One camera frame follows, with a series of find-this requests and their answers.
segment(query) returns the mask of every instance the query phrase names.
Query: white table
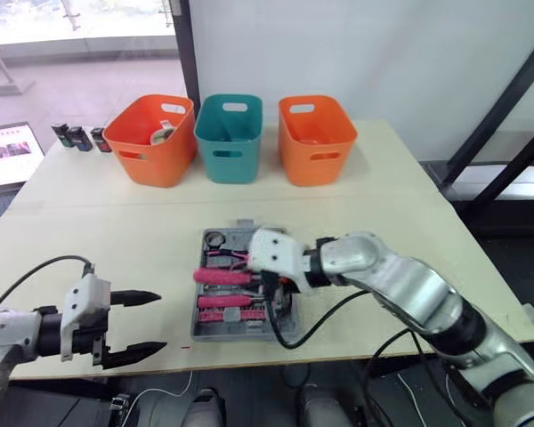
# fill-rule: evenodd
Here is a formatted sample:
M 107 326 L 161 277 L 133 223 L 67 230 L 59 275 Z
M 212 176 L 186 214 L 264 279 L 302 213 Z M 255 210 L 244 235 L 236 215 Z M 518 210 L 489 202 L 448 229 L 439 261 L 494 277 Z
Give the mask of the white table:
M 339 236 L 372 230 L 400 254 L 437 269 L 469 301 L 519 341 L 534 340 L 534 326 L 504 280 L 393 129 L 384 121 L 356 123 L 359 139 L 338 182 L 298 188 L 279 165 L 276 133 L 263 137 L 259 177 L 250 185 L 208 181 L 195 162 L 170 189 L 130 181 L 118 161 L 98 151 L 82 153 L 59 143 L 0 219 L 0 294 L 21 274 L 59 254 L 82 254 L 96 263 L 112 289 L 162 295 L 152 304 L 109 314 L 112 350 L 142 341 L 166 341 L 135 365 L 102 371 L 91 356 L 69 363 L 42 358 L 20 365 L 15 378 L 59 378 L 169 372 L 295 361 L 369 357 L 403 325 L 371 297 L 344 306 L 298 350 L 275 342 L 193 342 L 190 320 L 202 230 L 229 227 L 238 218 L 286 228 L 295 238 Z M 62 305 L 78 278 L 78 262 L 60 262 L 18 288 L 4 306 L 31 310 Z M 354 288 L 328 287 L 299 297 L 307 329 Z M 385 354 L 414 353 L 410 339 Z

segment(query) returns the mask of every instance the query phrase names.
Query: orange basket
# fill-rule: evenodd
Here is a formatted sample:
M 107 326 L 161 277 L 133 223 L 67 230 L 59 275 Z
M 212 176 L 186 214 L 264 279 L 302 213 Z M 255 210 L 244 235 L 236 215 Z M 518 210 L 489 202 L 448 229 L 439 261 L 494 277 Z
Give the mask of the orange basket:
M 158 145 L 150 145 L 150 136 L 164 124 L 174 127 L 174 132 Z M 103 137 L 133 181 L 172 187 L 196 155 L 194 104 L 178 96 L 142 96 L 107 126 Z
M 358 133 L 338 101 L 324 95 L 279 101 L 279 153 L 295 185 L 335 181 Z

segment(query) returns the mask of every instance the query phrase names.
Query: plastic basket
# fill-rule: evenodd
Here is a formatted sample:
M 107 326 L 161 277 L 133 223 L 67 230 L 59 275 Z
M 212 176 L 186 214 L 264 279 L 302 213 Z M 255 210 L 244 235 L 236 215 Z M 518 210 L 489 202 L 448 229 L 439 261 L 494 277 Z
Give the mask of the plastic basket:
M 150 136 L 171 125 L 174 132 L 158 145 Z M 121 165 L 135 182 L 172 187 L 196 155 L 194 104 L 187 98 L 146 95 L 133 102 L 103 132 Z
M 259 170 L 262 103 L 253 95 L 206 98 L 194 134 L 207 177 L 220 183 L 251 182 Z
M 279 152 L 295 185 L 335 181 L 358 133 L 338 101 L 324 95 L 279 102 Z

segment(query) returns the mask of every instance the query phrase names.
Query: monitor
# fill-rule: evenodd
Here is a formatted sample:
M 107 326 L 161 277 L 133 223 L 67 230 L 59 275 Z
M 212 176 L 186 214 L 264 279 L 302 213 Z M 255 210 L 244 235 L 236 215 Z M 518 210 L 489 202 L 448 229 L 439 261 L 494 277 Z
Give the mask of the monitor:
M 26 182 L 43 158 L 28 123 L 0 126 L 0 187 Z

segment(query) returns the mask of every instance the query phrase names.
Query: robotic arm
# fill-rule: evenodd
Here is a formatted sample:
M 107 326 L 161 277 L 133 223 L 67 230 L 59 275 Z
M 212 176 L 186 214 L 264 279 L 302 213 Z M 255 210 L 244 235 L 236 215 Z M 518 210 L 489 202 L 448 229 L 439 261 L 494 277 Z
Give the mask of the robotic arm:
M 368 232 L 323 238 L 310 249 L 258 230 L 249 268 L 292 279 L 299 292 L 334 284 L 369 291 L 494 405 L 496 426 L 534 425 L 534 361 L 487 315 L 424 262 L 394 253 Z
M 63 313 L 54 306 L 31 312 L 0 308 L 0 400 L 11 371 L 20 363 L 40 356 L 61 355 L 72 360 L 74 353 L 93 354 L 93 365 L 103 369 L 139 362 L 156 353 L 165 342 L 141 342 L 111 353 L 105 335 L 109 329 L 111 305 L 125 307 L 159 300 L 144 291 L 110 291 L 110 282 L 87 272 L 66 296 Z

